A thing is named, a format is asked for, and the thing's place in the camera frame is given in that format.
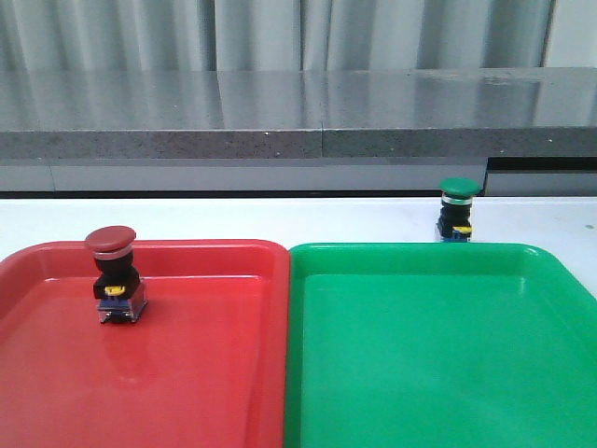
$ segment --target granite countertop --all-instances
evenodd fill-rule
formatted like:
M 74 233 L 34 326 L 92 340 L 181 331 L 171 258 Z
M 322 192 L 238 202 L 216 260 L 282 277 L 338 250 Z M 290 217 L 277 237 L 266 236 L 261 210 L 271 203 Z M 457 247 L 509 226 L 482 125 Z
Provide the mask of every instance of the granite countertop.
M 0 159 L 597 157 L 597 69 L 0 72 Z

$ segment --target yellow label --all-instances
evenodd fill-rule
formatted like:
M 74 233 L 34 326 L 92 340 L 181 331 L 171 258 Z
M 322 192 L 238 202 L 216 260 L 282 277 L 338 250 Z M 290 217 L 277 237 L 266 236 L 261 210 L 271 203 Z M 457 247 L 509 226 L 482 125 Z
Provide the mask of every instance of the yellow label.
M 467 227 L 467 226 L 457 226 L 457 227 L 452 227 L 455 231 L 459 231 L 460 233 L 470 233 L 473 231 L 472 227 Z
M 124 286 L 105 287 L 104 292 L 108 296 L 121 296 L 127 288 Z

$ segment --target green tray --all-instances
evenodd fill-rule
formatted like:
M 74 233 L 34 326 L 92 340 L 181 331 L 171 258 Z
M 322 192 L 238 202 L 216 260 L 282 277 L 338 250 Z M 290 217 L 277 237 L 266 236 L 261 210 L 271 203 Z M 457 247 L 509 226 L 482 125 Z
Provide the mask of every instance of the green tray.
M 285 447 L 597 447 L 597 301 L 536 247 L 291 250 Z

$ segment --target white table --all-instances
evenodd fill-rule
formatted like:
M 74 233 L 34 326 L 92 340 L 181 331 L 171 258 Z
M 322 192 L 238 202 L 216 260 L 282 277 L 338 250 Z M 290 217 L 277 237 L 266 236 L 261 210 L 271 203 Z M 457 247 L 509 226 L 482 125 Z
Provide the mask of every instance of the white table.
M 138 239 L 434 241 L 439 198 L 0 201 L 0 259 L 29 245 L 82 240 L 123 224 Z M 476 198 L 474 240 L 542 247 L 597 297 L 597 198 Z

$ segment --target green button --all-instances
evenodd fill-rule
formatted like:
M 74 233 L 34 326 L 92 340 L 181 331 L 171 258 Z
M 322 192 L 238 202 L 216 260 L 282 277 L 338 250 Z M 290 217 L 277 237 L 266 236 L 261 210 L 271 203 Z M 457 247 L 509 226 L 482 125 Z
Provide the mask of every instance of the green button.
M 449 177 L 441 181 L 439 188 L 454 198 L 470 198 L 481 191 L 477 182 L 466 177 Z

